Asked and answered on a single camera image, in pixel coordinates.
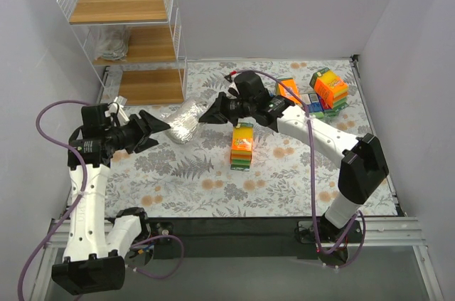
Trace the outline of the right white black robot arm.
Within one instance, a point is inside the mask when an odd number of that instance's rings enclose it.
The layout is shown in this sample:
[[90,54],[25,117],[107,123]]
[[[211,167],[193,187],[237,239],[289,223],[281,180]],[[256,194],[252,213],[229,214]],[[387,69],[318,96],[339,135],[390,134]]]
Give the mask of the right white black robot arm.
[[315,237],[342,241],[358,216],[359,208],[387,178],[389,169],[380,140],[367,133],[362,137],[336,129],[313,118],[308,107],[282,95],[273,95],[264,86],[257,70],[226,75],[233,84],[228,93],[219,93],[200,117],[201,123],[237,125],[251,117],[268,127],[309,145],[339,170],[338,195],[321,217],[315,219]]

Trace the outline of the silver mesh scrubber pack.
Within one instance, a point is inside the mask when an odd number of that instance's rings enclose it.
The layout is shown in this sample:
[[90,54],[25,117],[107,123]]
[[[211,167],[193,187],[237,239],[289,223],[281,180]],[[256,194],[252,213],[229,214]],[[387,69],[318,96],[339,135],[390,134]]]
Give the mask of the silver mesh scrubber pack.
[[129,51],[130,30],[126,26],[103,26],[95,43],[95,60],[125,60]]

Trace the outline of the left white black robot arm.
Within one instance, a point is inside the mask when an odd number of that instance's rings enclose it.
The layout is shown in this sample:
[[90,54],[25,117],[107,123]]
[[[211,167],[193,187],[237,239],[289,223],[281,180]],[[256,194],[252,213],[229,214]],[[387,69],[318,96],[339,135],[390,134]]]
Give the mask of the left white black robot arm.
[[84,106],[81,116],[82,126],[68,141],[73,206],[68,242],[63,261],[51,273],[55,283],[77,296],[120,289],[127,253],[151,234],[141,207],[120,211],[112,230],[105,231],[106,187],[114,154],[155,147],[158,142],[151,135],[170,129],[145,110],[127,116],[116,103]]

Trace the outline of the orange green sponge pack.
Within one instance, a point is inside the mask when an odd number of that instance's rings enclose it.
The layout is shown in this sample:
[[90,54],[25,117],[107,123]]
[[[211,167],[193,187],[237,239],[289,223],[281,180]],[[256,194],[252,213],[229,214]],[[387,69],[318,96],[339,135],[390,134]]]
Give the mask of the orange green sponge pack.
[[233,127],[230,149],[230,169],[249,171],[253,153],[253,124],[239,122]]

